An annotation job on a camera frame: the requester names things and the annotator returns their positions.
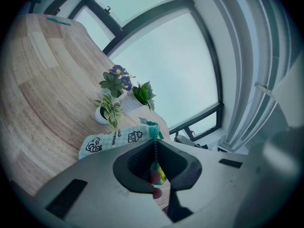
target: white flower pot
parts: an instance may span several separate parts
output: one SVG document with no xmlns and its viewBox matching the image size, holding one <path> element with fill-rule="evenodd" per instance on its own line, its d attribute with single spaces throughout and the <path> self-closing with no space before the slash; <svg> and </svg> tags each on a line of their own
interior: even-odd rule
<svg viewBox="0 0 304 228">
<path fill-rule="evenodd" d="M 100 107 L 98 107 L 95 111 L 95 120 L 99 123 L 99 124 L 103 124 L 103 125 L 108 125 L 108 120 L 104 119 L 101 114 L 100 114 Z"/>
<path fill-rule="evenodd" d="M 121 101 L 122 109 L 125 112 L 133 111 L 139 107 L 142 107 L 143 104 L 140 103 L 136 97 L 134 96 L 133 91 L 129 93 L 129 95 L 125 95 L 124 98 Z"/>
</svg>

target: wooden tabletop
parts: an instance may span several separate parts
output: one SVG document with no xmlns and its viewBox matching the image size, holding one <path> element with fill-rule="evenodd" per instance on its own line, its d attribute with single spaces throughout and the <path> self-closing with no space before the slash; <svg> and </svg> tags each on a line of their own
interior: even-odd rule
<svg viewBox="0 0 304 228">
<path fill-rule="evenodd" d="M 82 24 L 47 17 L 18 17 L 1 56 L 1 161 L 8 178 L 31 195 L 78 160 L 88 135 L 113 130 L 94 120 L 92 99 L 114 63 Z M 138 117 L 158 122 L 170 139 L 166 122 L 145 106 L 124 114 L 118 128 L 140 125 Z"/>
</svg>

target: potted plant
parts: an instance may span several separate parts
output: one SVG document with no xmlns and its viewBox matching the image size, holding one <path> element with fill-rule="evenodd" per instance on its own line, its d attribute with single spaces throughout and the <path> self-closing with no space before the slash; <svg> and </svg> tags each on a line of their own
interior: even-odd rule
<svg viewBox="0 0 304 228">
<path fill-rule="evenodd" d="M 143 105 L 147 105 L 149 109 L 154 110 L 154 100 L 156 95 L 153 94 L 153 90 L 150 85 L 150 81 L 141 85 L 138 83 L 138 87 L 134 86 L 131 93 L 122 99 L 122 108 L 126 111 L 132 111 Z"/>
<path fill-rule="evenodd" d="M 99 84 L 103 89 L 108 89 L 112 97 L 118 98 L 122 95 L 123 89 L 130 91 L 132 84 L 128 72 L 120 65 L 114 65 L 108 72 L 104 72 L 104 81 Z"/>
<path fill-rule="evenodd" d="M 113 128 L 117 128 L 119 120 L 123 117 L 121 114 L 121 106 L 119 103 L 112 104 L 112 97 L 109 94 L 104 94 L 103 100 L 95 100 L 99 107 L 95 111 L 95 120 Z"/>
</svg>

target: cartoon print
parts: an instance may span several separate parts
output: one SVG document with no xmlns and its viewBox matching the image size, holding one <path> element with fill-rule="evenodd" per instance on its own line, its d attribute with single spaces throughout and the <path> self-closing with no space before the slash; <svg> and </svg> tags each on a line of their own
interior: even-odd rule
<svg viewBox="0 0 304 228">
<path fill-rule="evenodd" d="M 98 152 L 98 151 L 101 151 L 102 150 L 102 145 L 98 145 L 99 144 L 99 140 L 100 138 L 94 138 L 92 139 L 86 146 L 86 150 L 87 151 L 90 151 L 91 153 L 95 153 L 95 152 Z"/>
<path fill-rule="evenodd" d="M 129 143 L 137 142 L 142 136 L 143 133 L 141 131 L 134 131 L 133 133 L 129 133 L 128 142 Z"/>
</svg>

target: artificial plant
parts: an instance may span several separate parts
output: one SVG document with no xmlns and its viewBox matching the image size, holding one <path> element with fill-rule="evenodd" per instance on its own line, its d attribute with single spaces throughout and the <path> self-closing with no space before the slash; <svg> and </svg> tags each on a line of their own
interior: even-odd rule
<svg viewBox="0 0 304 228">
<path fill-rule="evenodd" d="M 121 106 L 119 103 L 112 104 L 112 97 L 109 94 L 104 94 L 103 100 L 95 100 L 100 107 L 100 114 L 108 120 L 108 123 L 113 128 L 117 128 L 119 120 L 123 117 L 121 114 Z"/>
<path fill-rule="evenodd" d="M 109 89 L 112 97 L 119 97 L 122 92 L 121 90 L 130 91 L 132 84 L 130 81 L 131 76 L 128 72 L 120 65 L 114 65 L 108 72 L 104 72 L 104 81 L 99 84 L 103 89 Z"/>
<path fill-rule="evenodd" d="M 147 105 L 150 110 L 155 109 L 154 100 L 152 100 L 152 98 L 154 98 L 156 95 L 153 94 L 153 90 L 151 88 L 150 81 L 147 83 L 144 83 L 143 85 L 138 83 L 138 87 L 134 86 L 132 88 L 132 91 L 134 93 L 135 98 L 140 103 L 142 103 L 143 105 Z"/>
</svg>

